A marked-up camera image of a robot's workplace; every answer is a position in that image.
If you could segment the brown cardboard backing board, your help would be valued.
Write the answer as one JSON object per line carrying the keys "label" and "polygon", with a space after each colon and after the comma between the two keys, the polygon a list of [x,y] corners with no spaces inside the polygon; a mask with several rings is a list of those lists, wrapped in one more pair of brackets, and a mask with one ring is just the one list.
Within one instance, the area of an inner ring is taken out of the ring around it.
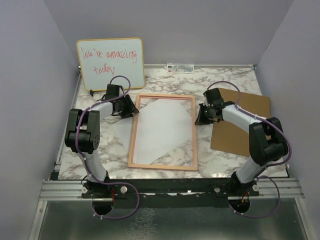
{"label": "brown cardboard backing board", "polygon": [[[261,117],[270,118],[270,98],[250,93],[241,93],[238,105],[244,110]],[[249,157],[249,135],[227,121],[213,124],[211,149]]]}

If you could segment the white photo paper sheet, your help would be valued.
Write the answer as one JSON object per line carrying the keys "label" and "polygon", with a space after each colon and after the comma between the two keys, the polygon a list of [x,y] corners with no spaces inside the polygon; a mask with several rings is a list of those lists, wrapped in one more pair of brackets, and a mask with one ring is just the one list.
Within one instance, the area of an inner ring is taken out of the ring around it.
{"label": "white photo paper sheet", "polygon": [[140,100],[133,163],[192,166],[191,101]]}

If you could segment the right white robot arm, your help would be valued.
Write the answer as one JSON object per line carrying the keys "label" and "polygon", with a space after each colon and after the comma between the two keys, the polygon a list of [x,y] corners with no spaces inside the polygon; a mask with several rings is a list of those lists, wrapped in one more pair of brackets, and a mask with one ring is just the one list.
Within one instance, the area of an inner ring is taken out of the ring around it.
{"label": "right white robot arm", "polygon": [[263,172],[269,163],[276,162],[289,153],[281,122],[276,117],[265,118],[248,112],[232,101],[224,101],[218,88],[203,93],[206,102],[199,105],[195,125],[228,122],[248,134],[249,157],[242,167],[232,174],[229,189],[240,196],[248,183]]}

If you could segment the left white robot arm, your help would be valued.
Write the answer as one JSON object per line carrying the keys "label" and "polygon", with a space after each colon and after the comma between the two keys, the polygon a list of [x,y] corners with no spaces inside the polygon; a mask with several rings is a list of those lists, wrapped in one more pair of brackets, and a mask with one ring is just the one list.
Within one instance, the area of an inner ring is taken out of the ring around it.
{"label": "left white robot arm", "polygon": [[98,153],[101,120],[109,116],[126,119],[138,113],[128,92],[115,84],[108,84],[106,94],[88,109],[72,108],[69,111],[64,143],[81,159],[87,172],[87,182],[94,183],[93,191],[101,198],[111,190],[108,171]]}

